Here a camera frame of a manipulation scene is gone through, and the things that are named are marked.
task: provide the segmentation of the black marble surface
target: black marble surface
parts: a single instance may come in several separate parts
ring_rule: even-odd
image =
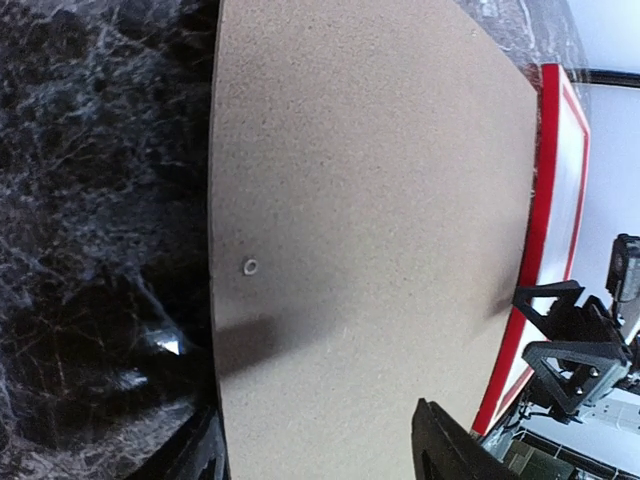
[[[563,1],[458,3],[519,66],[584,66]],[[123,478],[213,382],[218,8],[0,0],[2,479]]]

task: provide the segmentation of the white wall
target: white wall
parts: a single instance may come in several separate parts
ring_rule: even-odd
[[[640,1],[568,3],[591,68],[640,73]]]
[[[591,68],[640,73],[640,0],[569,0]],[[604,284],[614,238],[640,235],[640,89],[587,87],[591,157],[573,278],[608,304]],[[640,397],[612,398],[640,405]],[[526,426],[640,475],[640,434],[534,417]]]

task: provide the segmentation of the brown cardboard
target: brown cardboard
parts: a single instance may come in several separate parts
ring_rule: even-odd
[[[469,428],[493,368],[535,93],[448,0],[225,0],[218,49],[214,348],[232,477],[412,478],[418,398]]]

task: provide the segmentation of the marble countertop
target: marble countertop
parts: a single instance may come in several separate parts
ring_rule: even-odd
[[[585,66],[564,0],[458,3],[523,68]],[[0,0],[2,478],[124,478],[214,381],[218,9]]]

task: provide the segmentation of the red frame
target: red frame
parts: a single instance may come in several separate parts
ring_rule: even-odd
[[[590,130],[587,119],[564,69],[560,65],[553,64],[542,66],[540,143],[537,158],[538,175],[535,181],[535,197],[533,199],[531,219],[525,241],[518,285],[535,285],[542,263],[542,255],[551,215],[553,187],[555,184],[561,98],[567,101],[573,115],[578,120],[584,132],[584,153],[580,190],[564,280],[568,280],[571,275],[571,267],[578,232],[580,230],[580,221],[582,219],[582,207],[589,162]],[[531,378],[533,371],[527,368],[509,389],[502,399],[502,402],[500,402],[500,405],[498,405],[511,366],[515,360],[526,322],[527,320],[522,313],[516,309],[512,309],[487,391],[480,405],[475,422],[473,423],[472,430],[480,435],[486,435],[489,432],[495,420],[504,414],[513,399],[520,393],[525,383]]]

